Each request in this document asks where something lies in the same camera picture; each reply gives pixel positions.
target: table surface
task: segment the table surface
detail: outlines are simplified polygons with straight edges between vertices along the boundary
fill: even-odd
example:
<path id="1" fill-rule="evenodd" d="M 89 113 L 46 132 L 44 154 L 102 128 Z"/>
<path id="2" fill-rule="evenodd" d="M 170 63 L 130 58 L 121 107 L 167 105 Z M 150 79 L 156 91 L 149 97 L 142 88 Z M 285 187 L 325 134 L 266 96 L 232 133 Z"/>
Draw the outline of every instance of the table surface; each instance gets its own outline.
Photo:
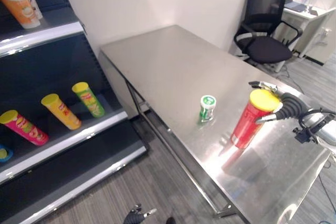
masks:
<path id="1" fill-rule="evenodd" d="M 263 125 L 245 151 L 229 141 L 252 88 L 262 80 L 310 99 L 179 26 L 116 41 L 102 51 L 172 130 L 204 171 L 251 223 L 286 223 L 329 151 L 300 144 L 294 119 Z M 217 99 L 201 124 L 200 98 Z"/>

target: red can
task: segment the red can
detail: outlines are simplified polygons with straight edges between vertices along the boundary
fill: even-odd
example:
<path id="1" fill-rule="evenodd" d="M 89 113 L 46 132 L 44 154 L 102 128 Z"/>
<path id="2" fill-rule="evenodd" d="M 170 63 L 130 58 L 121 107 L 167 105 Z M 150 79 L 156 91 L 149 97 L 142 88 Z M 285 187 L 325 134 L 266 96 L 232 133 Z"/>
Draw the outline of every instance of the red can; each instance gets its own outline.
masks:
<path id="1" fill-rule="evenodd" d="M 0 123 L 6 125 L 35 145 L 43 145 L 48 135 L 21 116 L 16 110 L 8 110 L 0 116 Z"/>
<path id="2" fill-rule="evenodd" d="M 279 99 L 270 91 L 256 89 L 250 93 L 249 101 L 230 137 L 238 148 L 245 149 L 257 134 L 262 124 L 257 118 L 272 113 L 279 107 Z"/>

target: store shelf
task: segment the store shelf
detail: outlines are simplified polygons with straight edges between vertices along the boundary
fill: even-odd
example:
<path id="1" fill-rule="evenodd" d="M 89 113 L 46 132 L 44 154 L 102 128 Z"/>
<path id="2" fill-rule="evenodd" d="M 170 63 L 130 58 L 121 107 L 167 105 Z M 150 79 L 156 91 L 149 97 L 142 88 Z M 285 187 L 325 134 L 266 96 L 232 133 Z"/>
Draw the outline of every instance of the store shelf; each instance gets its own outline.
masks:
<path id="1" fill-rule="evenodd" d="M 46 118 L 41 118 L 40 121 L 48 125 L 49 134 L 49 140 L 43 146 L 35 146 L 16 133 L 10 132 L 12 138 L 15 138 L 16 148 L 13 150 L 13 157 L 0 165 L 0 184 L 127 118 L 127 114 L 117 101 L 109 103 L 101 94 L 97 95 L 97 98 L 106 111 L 101 118 L 91 116 L 81 102 L 70 107 L 71 111 L 82 120 L 82 126 L 77 130 L 67 129 L 51 113 L 48 113 Z"/>
<path id="2" fill-rule="evenodd" d="M 0 24 L 0 57 L 83 32 L 71 8 L 44 12 L 40 22 L 40 26 L 32 29 L 21 28 L 14 19 Z"/>
<path id="3" fill-rule="evenodd" d="M 0 187 L 0 222 L 33 223 L 146 152 L 129 121 Z"/>

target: pink chip can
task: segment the pink chip can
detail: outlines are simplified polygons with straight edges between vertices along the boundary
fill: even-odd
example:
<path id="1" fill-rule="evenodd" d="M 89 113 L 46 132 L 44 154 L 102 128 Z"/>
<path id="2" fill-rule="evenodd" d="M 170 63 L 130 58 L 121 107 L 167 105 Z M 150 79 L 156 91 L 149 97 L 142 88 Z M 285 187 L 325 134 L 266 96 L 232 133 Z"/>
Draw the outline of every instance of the pink chip can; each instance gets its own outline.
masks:
<path id="1" fill-rule="evenodd" d="M 16 110 L 8 110 L 0 116 L 0 123 L 6 125 L 35 145 L 44 145 L 48 135 L 21 116 Z"/>

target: small green container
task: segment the small green container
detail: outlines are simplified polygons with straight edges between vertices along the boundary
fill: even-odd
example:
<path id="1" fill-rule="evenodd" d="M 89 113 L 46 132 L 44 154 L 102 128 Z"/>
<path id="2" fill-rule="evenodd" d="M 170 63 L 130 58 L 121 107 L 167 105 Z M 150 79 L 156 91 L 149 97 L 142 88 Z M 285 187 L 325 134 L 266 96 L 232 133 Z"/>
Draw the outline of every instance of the small green container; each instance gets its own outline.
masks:
<path id="1" fill-rule="evenodd" d="M 76 83 L 72 86 L 72 91 L 85 104 L 94 117 L 99 118 L 105 115 L 103 106 L 100 104 L 94 93 L 92 93 L 89 85 L 86 82 Z"/>
<path id="2" fill-rule="evenodd" d="M 212 95 L 204 95 L 201 97 L 201 122 L 207 122 L 212 120 L 215 107 L 216 98 L 214 98 Z"/>

